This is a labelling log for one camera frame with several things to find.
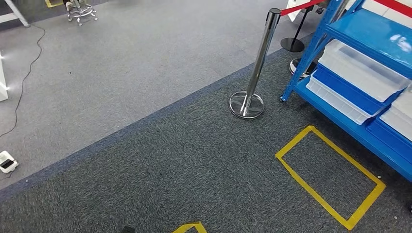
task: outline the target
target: black stanchion post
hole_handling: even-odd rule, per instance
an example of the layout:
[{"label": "black stanchion post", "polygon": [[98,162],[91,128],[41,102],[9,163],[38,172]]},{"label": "black stanchion post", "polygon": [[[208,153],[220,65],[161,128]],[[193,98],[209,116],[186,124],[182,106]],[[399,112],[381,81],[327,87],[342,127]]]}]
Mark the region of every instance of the black stanchion post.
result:
[{"label": "black stanchion post", "polygon": [[266,53],[269,49],[270,42],[279,22],[280,10],[272,8],[266,16],[265,31],[260,43],[259,51],[255,61],[252,77],[249,81],[247,91],[239,91],[233,94],[229,100],[229,107],[232,113],[243,119],[255,119],[262,114],[264,105],[260,96],[255,94],[256,84],[258,83],[260,72],[262,71]]},{"label": "black stanchion post", "polygon": [[312,9],[313,9],[313,6],[306,8],[302,21],[300,21],[299,27],[297,28],[295,37],[294,38],[284,38],[280,41],[280,45],[287,51],[302,52],[305,49],[305,45],[302,43],[302,41],[297,39],[297,36],[299,35],[300,29],[303,26],[303,22],[305,21],[306,16],[308,15],[309,11],[311,11]]}]

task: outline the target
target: yellow floor tape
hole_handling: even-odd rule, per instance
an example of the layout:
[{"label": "yellow floor tape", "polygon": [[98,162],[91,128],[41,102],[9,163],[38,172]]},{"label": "yellow floor tape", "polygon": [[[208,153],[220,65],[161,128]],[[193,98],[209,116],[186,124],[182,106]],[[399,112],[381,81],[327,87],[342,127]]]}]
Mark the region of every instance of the yellow floor tape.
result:
[{"label": "yellow floor tape", "polygon": [[207,233],[206,229],[203,227],[203,225],[200,222],[194,222],[194,223],[188,223],[188,224],[182,225],[172,233],[185,233],[188,230],[190,230],[192,227],[194,227],[198,233]]},{"label": "yellow floor tape", "polygon": [[51,3],[50,0],[44,0],[44,1],[46,2],[46,5],[47,5],[48,8],[52,8],[52,7],[55,7],[55,6],[63,5],[63,1],[62,1],[62,0],[59,0],[59,1],[56,1],[56,0],[55,0],[56,3]]},{"label": "yellow floor tape", "polygon": [[[326,142],[330,147],[332,147],[337,153],[339,153],[348,162],[354,165],[362,173],[364,173],[369,179],[373,180],[377,185],[374,190],[368,195],[368,197],[363,201],[363,203],[357,208],[357,210],[352,214],[352,216],[346,220],[344,219],[335,209],[332,208],[319,194],[316,193],[313,188],[311,188],[283,159],[282,157],[294,147],[302,138],[304,138],[309,132],[314,132],[318,137],[320,137],[324,142]],[[282,163],[286,170],[292,175],[292,177],[309,193],[315,200],[317,200],[338,222],[344,225],[348,230],[351,230],[359,222],[366,211],[371,207],[373,202],[379,197],[385,188],[385,184],[375,177],[371,172],[366,170],[362,165],[351,158],[347,153],[340,149],[336,144],[325,137],[321,132],[319,132],[314,126],[307,126],[302,132],[300,132],[294,139],[292,139],[288,144],[285,145],[275,157]]]}]

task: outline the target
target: stanchion base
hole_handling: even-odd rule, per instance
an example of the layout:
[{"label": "stanchion base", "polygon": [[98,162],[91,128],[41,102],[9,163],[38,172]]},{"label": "stanchion base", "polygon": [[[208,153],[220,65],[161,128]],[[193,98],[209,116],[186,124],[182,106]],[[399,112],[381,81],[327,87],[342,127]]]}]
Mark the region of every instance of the stanchion base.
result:
[{"label": "stanchion base", "polygon": [[284,38],[280,41],[282,48],[286,49],[287,51],[302,52],[305,49],[305,45],[298,39],[296,39],[295,43],[293,43],[293,46],[292,43],[293,38]]},{"label": "stanchion base", "polygon": [[[290,64],[289,64],[289,71],[291,72],[291,74],[293,75],[296,71],[297,66],[299,65],[301,58],[296,58],[293,59]],[[302,76],[300,76],[300,78],[306,78],[308,76],[310,76],[317,68],[317,64],[315,62],[311,62],[311,64],[309,65],[308,69],[306,70],[305,73],[302,74]]]},{"label": "stanchion base", "polygon": [[242,119],[253,120],[263,113],[263,100],[260,96],[253,94],[249,108],[245,111],[243,105],[245,104],[246,94],[246,91],[239,91],[233,94],[229,100],[229,107],[233,115]]}]

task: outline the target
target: black stanchion base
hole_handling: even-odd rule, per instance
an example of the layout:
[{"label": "black stanchion base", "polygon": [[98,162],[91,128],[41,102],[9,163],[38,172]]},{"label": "black stanchion base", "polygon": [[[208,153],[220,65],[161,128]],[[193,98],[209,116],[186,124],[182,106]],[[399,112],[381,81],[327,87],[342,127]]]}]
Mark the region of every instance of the black stanchion base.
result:
[{"label": "black stanchion base", "polygon": [[286,49],[287,51],[291,52],[302,52],[305,49],[305,45],[302,41],[296,39],[295,43],[293,43],[293,38],[284,38],[280,41],[280,45]]},{"label": "black stanchion base", "polygon": [[[296,68],[297,68],[297,66],[299,65],[299,62],[300,62],[300,58],[296,58],[296,59],[293,59],[292,61],[291,61],[291,63],[289,64],[289,71],[291,72],[291,74],[293,75],[294,73],[295,73],[295,71],[296,71]],[[309,65],[309,67],[308,67],[308,69],[306,70],[306,72],[304,73],[304,74],[302,74],[302,76],[300,76],[300,78],[302,79],[302,78],[306,78],[306,77],[308,77],[309,75],[311,75],[315,70],[316,70],[316,63],[315,62],[312,62],[310,65]]]}]

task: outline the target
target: white power strip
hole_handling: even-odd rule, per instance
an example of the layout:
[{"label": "white power strip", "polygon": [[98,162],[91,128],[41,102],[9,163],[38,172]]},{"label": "white power strip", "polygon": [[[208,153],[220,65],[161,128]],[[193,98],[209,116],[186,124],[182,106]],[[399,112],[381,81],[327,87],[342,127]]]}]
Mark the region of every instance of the white power strip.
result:
[{"label": "white power strip", "polygon": [[14,171],[18,166],[18,162],[7,152],[0,153],[0,170],[3,173]]}]

